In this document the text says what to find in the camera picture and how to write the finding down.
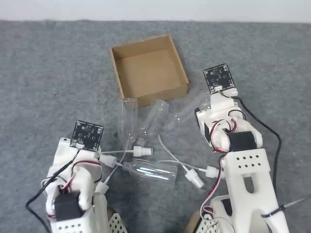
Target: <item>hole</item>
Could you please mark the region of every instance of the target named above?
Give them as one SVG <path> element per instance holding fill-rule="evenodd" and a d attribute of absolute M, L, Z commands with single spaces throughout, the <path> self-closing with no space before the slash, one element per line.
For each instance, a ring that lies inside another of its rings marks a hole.
<path fill-rule="evenodd" d="M 252 177 L 244 177 L 244 185 L 245 185 L 245 189 L 247 192 L 249 192 L 249 193 L 255 192 L 255 187 L 254 187 Z"/>

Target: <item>white wall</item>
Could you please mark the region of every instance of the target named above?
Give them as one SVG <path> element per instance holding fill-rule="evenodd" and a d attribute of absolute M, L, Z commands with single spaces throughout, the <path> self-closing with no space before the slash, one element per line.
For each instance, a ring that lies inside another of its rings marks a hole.
<path fill-rule="evenodd" d="M 311 22 L 311 0 L 0 0 L 0 19 Z"/>

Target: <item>black circuit board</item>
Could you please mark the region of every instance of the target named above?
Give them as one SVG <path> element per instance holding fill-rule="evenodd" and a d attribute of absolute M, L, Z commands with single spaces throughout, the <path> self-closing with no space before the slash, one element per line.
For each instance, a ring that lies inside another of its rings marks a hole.
<path fill-rule="evenodd" d="M 227 63 L 204 69 L 203 73 L 211 94 L 235 87 Z"/>
<path fill-rule="evenodd" d="M 103 126 L 77 120 L 72 133 L 70 146 L 97 152 L 103 131 Z"/>

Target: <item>plastic bottle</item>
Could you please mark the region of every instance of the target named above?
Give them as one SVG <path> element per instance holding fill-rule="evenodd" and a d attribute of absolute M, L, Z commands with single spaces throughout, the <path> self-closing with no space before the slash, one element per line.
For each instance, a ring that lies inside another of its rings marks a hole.
<path fill-rule="evenodd" d="M 155 101 L 147 118 L 139 127 L 136 145 L 144 147 L 147 142 L 153 140 L 159 134 L 169 107 L 170 105 L 163 100 Z"/>
<path fill-rule="evenodd" d="M 165 129 L 174 130 L 178 126 L 183 125 L 189 119 L 195 118 L 194 110 L 199 107 L 200 110 L 205 110 L 210 106 L 210 94 L 204 91 L 192 91 L 186 97 L 184 107 L 178 113 L 169 114 L 169 119 L 165 124 Z"/>
<path fill-rule="evenodd" d="M 176 166 L 143 159 L 124 162 L 123 169 L 129 171 L 131 176 L 164 182 L 169 185 L 175 184 L 177 175 Z"/>
<path fill-rule="evenodd" d="M 137 138 L 137 108 L 137 99 L 121 99 L 118 104 L 118 137 L 125 149 Z"/>

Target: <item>open cardboard box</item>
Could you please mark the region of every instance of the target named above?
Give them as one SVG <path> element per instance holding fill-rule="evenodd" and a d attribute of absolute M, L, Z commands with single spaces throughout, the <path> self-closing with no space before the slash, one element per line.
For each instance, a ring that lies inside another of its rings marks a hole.
<path fill-rule="evenodd" d="M 140 107 L 187 94 L 189 81 L 170 35 L 112 47 L 110 53 L 122 98 L 136 98 Z"/>

